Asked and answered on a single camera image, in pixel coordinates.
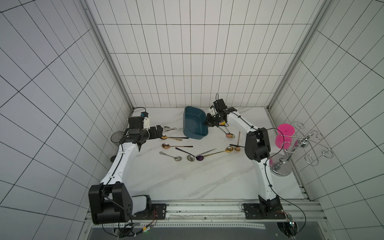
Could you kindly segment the copper round spoon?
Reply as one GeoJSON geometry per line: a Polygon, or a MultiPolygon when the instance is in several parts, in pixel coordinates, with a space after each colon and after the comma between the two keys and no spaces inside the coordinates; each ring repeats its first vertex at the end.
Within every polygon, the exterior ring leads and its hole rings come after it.
{"type": "Polygon", "coordinates": [[[162,144],[163,149],[170,149],[170,148],[193,148],[193,146],[172,146],[170,144],[164,143],[162,144]]]}

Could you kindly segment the teal plastic storage box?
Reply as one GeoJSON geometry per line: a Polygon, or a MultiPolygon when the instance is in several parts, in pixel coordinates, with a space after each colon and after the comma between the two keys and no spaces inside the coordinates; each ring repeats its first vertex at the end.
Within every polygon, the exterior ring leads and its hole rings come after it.
{"type": "Polygon", "coordinates": [[[195,140],[201,140],[209,133],[208,127],[204,125],[206,113],[196,107],[187,106],[183,114],[183,134],[195,140]]]}

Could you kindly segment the purple iridescent spoon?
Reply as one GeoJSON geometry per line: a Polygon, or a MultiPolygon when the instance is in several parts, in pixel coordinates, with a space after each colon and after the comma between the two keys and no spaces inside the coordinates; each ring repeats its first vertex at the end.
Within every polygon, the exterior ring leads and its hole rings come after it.
{"type": "Polygon", "coordinates": [[[195,156],[195,155],[192,155],[192,154],[190,154],[190,153],[188,153],[188,152],[186,152],[186,151],[184,151],[184,150],[182,150],[180,148],[175,147],[175,149],[178,150],[178,151],[181,151],[183,153],[188,154],[187,155],[187,160],[190,161],[190,162],[194,162],[195,160],[202,161],[204,159],[204,156],[202,156],[202,155],[195,156]]]}

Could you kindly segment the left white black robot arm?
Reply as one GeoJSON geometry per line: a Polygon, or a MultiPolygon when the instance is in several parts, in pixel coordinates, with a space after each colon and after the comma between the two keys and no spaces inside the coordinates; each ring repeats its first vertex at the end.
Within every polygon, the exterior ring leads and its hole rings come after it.
{"type": "Polygon", "coordinates": [[[127,223],[134,217],[145,219],[153,215],[152,201],[148,195],[131,196],[125,180],[130,164],[138,156],[141,146],[163,135],[160,125],[149,129],[126,129],[119,139],[117,156],[98,185],[89,189],[92,221],[95,225],[127,223]]]}

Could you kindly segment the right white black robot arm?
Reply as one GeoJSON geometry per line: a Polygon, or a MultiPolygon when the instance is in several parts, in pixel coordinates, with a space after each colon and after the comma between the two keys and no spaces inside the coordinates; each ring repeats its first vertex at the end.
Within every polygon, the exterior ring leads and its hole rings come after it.
{"type": "Polygon", "coordinates": [[[275,193],[269,170],[271,146],[268,130],[257,128],[245,119],[233,107],[210,107],[205,121],[209,127],[219,127],[226,123],[235,127],[246,136],[245,154],[255,167],[259,185],[259,214],[262,218],[272,219],[282,212],[280,197],[275,193]]]}

